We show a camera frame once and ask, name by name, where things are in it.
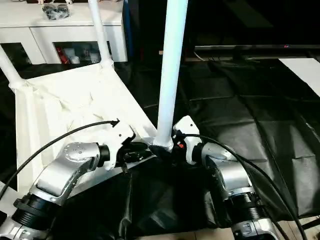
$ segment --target black connector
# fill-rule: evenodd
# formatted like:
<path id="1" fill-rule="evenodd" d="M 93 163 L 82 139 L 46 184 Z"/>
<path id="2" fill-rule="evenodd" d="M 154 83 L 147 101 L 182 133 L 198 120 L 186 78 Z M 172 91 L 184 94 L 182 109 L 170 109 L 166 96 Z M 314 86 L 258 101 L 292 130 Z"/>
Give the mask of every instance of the black connector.
<path id="1" fill-rule="evenodd" d="M 202 161 L 201 152 L 203 147 L 204 147 L 204 144 L 201 142 L 199 142 L 196 146 L 194 146 L 192 150 L 192 161 L 196 163 L 201 163 Z"/>
<path id="2" fill-rule="evenodd" d="M 122 167 L 128 163 L 140 162 L 150 157 L 152 153 L 148 151 L 148 145 L 144 142 L 130 142 L 123 145 L 116 155 L 116 167 Z"/>
<path id="3" fill-rule="evenodd" d="M 22 199 L 15 200 L 13 205 L 17 210 L 12 215 L 12 219 L 36 230 L 49 229 L 60 208 L 59 205 L 33 194 L 27 194 Z"/>
<path id="4" fill-rule="evenodd" d="M 254 192 L 231 196 L 224 203 L 233 225 L 248 220 L 268 217 L 260 198 Z"/>
<path id="5" fill-rule="evenodd" d="M 110 151 L 107 145 L 98 146 L 100 151 L 100 159 L 97 165 L 98 168 L 102 167 L 105 162 L 110 161 Z"/>

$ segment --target white shelf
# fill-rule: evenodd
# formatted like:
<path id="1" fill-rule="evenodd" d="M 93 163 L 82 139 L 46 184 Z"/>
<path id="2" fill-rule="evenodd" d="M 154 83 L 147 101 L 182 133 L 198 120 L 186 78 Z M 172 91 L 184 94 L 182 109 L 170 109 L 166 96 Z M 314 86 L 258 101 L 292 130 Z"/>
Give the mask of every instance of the white shelf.
<path id="1" fill-rule="evenodd" d="M 0 28 L 93 26 L 88 3 L 68 5 L 70 16 L 48 20 L 39 4 L 0 1 Z M 123 1 L 102 1 L 99 8 L 104 26 L 122 26 Z"/>

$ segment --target white plastic structure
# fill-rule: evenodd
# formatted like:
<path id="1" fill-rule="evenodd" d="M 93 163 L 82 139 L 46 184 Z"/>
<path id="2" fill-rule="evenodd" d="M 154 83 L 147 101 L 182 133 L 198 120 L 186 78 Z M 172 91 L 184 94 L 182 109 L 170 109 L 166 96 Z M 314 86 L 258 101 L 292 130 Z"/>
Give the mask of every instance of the white plastic structure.
<path id="1" fill-rule="evenodd" d="M 89 2 L 90 7 L 94 6 L 91 12 L 99 35 L 100 51 L 105 47 L 101 52 L 101 63 L 25 80 L 19 76 L 0 46 L 0 68 L 15 93 L 18 166 L 49 141 L 94 122 L 119 119 L 132 127 L 136 138 L 156 136 L 155 127 L 114 71 L 107 41 L 101 32 L 102 22 L 97 17 L 97 0 Z M 18 175 L 18 192 L 28 192 L 42 169 L 58 155 L 65 144 L 101 144 L 110 127 L 99 125 L 87 128 L 47 148 Z M 107 172 L 103 167 L 99 171 L 90 172 L 79 180 L 78 191 L 83 185 L 93 186 L 102 178 L 105 180 L 119 172 L 117 168 Z"/>
<path id="2" fill-rule="evenodd" d="M 183 134 L 200 134 L 199 129 L 197 128 L 194 121 L 191 119 L 189 115 L 184 116 L 181 118 L 180 121 L 178 121 L 173 126 L 173 131 L 181 131 Z M 184 142 L 186 144 L 186 154 L 185 159 L 188 164 L 195 165 L 196 162 L 192 160 L 192 153 L 194 150 L 194 147 L 197 146 L 199 143 L 202 143 L 201 139 L 199 137 L 194 136 L 187 136 L 184 139 Z"/>
<path id="3" fill-rule="evenodd" d="M 167 150 L 173 147 L 171 132 L 187 8 L 188 0 L 168 0 L 166 5 L 157 135 L 153 144 Z"/>
<path id="4" fill-rule="evenodd" d="M 92 15 L 93 25 L 95 26 L 95 33 L 101 56 L 101 62 L 110 64 L 112 60 L 107 45 L 106 31 L 102 24 L 98 2 L 97 0 L 88 0 L 88 3 Z"/>

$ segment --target bottle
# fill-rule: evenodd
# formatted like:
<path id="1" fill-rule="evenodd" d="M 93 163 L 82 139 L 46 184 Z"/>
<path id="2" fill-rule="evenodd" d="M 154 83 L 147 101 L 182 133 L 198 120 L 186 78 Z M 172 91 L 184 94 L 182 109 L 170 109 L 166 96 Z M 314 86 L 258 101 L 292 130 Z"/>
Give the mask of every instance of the bottle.
<path id="1" fill-rule="evenodd" d="M 71 62 L 72 64 L 80 64 L 80 59 L 79 59 L 78 56 L 72 56 L 72 57 L 70 58 L 70 62 Z"/>
<path id="2" fill-rule="evenodd" d="M 63 53 L 61 47 L 56 47 L 56 52 L 58 53 L 58 56 L 61 60 L 62 64 L 69 64 L 69 60 L 68 58 L 65 56 L 65 54 Z"/>

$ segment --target white frame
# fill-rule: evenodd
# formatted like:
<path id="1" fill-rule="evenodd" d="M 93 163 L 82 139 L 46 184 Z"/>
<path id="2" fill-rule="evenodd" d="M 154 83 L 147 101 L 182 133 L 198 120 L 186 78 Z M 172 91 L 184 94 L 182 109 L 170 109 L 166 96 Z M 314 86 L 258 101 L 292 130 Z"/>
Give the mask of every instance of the white frame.
<path id="1" fill-rule="evenodd" d="M 0 28 L 0 44 L 8 43 L 21 43 L 32 64 L 46 63 L 28 27 Z"/>

